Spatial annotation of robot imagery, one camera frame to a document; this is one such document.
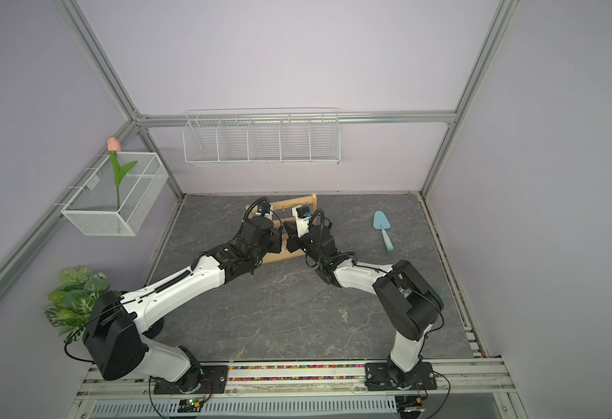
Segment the wooden jewelry display stand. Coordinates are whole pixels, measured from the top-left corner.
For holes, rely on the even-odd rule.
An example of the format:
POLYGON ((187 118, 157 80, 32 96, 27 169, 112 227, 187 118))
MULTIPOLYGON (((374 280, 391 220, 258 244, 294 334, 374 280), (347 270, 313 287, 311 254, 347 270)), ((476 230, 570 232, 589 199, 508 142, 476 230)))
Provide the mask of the wooden jewelry display stand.
POLYGON ((266 215, 266 218, 271 219, 276 228, 283 226, 282 247, 279 253, 267 253, 262 260, 264 265, 291 258, 303 258, 305 256, 304 251, 301 249, 290 252, 288 249, 290 230, 284 226, 285 223, 287 223, 288 227, 292 228, 292 230, 297 230, 297 208, 303 206, 308 206, 312 211, 316 210, 318 208, 318 196, 316 194, 311 194, 305 197, 270 202, 271 212, 266 215))

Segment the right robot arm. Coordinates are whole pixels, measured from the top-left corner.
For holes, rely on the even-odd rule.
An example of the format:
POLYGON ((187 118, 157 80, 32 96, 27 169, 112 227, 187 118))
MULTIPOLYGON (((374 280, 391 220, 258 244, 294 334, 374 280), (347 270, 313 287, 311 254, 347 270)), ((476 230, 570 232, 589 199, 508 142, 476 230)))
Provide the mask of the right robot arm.
POLYGON ((440 295, 407 260, 370 265, 359 262, 352 251, 339 251, 332 222, 321 209, 301 205, 292 214, 295 220, 284 224, 287 249, 303 251, 307 266, 326 284, 375 295, 396 331, 390 367, 402 375, 414 372, 428 334, 443 319, 440 295))

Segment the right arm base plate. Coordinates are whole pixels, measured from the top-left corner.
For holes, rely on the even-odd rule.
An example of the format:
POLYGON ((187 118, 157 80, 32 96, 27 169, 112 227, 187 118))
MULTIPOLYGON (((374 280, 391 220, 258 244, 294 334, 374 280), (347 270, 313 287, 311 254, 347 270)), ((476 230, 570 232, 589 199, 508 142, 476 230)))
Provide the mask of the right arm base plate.
POLYGON ((432 364, 421 361, 408 372, 391 361, 365 363, 365 387, 370 391, 435 390, 437 383, 432 364))

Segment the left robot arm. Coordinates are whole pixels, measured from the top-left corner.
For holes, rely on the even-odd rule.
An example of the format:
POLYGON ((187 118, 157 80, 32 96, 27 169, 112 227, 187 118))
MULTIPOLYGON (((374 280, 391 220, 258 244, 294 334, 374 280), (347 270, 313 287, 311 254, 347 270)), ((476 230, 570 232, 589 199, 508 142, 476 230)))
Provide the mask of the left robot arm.
POLYGON ((246 209, 234 237, 203 251, 187 267, 150 286, 120 296, 100 295, 84 327, 82 341, 103 379, 137 374, 196 391, 205 379, 201 363, 186 348, 152 340, 148 330, 166 314, 195 297, 254 272, 270 252, 278 253, 282 233, 267 217, 267 197, 246 209))

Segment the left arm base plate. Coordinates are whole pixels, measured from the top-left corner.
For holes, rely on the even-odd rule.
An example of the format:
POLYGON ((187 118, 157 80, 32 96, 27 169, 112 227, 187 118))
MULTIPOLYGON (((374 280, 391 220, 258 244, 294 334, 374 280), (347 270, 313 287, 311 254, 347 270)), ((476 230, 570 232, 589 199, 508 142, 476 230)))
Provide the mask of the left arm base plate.
POLYGON ((223 394, 227 387, 229 366, 223 364, 204 365, 190 389, 182 389, 177 384, 162 379, 155 379, 152 392, 155 395, 218 395, 223 394))

